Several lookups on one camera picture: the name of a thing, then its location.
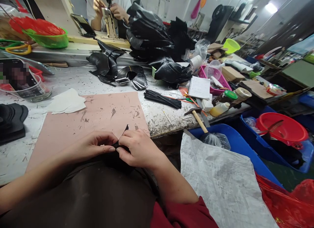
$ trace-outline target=spiral notebook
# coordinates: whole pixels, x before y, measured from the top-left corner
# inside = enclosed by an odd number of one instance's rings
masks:
[[[210,93],[210,79],[193,76],[190,81],[189,96],[210,99],[212,97]]]

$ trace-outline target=hammer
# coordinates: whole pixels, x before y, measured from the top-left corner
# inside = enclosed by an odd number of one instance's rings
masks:
[[[206,129],[206,127],[204,126],[202,120],[200,119],[200,117],[197,115],[196,112],[201,112],[202,108],[191,108],[190,110],[188,110],[184,115],[189,114],[190,112],[193,113],[194,117],[196,118],[197,122],[199,123],[199,125],[201,126],[202,130],[204,131],[204,133],[208,133],[208,130]]]

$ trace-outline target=green bottle cap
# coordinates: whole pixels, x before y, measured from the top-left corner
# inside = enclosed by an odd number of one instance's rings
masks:
[[[225,90],[224,92],[225,96],[227,96],[229,99],[232,99],[232,100],[237,100],[238,99],[238,96],[236,95],[236,93],[230,91],[230,90]]]

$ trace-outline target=yellow-green plastic cup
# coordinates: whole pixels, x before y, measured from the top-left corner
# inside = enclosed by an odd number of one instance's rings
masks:
[[[232,54],[241,49],[239,43],[230,38],[226,39],[226,42],[223,44],[223,47],[228,49],[226,51],[226,54]]]

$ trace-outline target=workbench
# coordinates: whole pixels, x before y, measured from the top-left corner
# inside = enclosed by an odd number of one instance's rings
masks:
[[[24,174],[28,160],[32,154],[32,150],[36,144],[46,117],[45,108],[50,104],[51,97],[56,96],[70,88],[74,88],[79,95],[136,91],[130,84],[126,86],[113,87],[100,82],[96,76],[93,76],[88,72],[90,70],[95,70],[94,67],[68,67],[61,68],[59,71],[52,68],[51,70],[55,73],[55,75],[44,76],[46,80],[44,82],[45,85],[52,91],[51,96],[47,100],[30,103],[26,100],[0,91],[0,103],[17,103],[25,105],[29,110],[28,116],[24,121],[26,136],[0,146],[0,185],[8,183]],[[151,73],[145,71],[145,75],[148,77],[151,76]],[[180,94],[178,90],[169,89],[166,82],[159,80],[156,80],[156,82],[148,81],[148,89],[157,91],[165,96],[172,96],[174,98],[179,97]],[[182,102],[182,108],[177,110],[169,106],[144,99],[144,91],[138,91],[138,98],[141,102],[151,137],[158,137],[176,132],[178,130],[191,129],[198,126],[197,121],[192,115],[184,116],[185,112],[195,106],[193,104]],[[213,123],[215,121],[234,116],[248,108],[249,105],[243,103],[241,109],[231,108],[218,118],[209,119],[209,122]]]

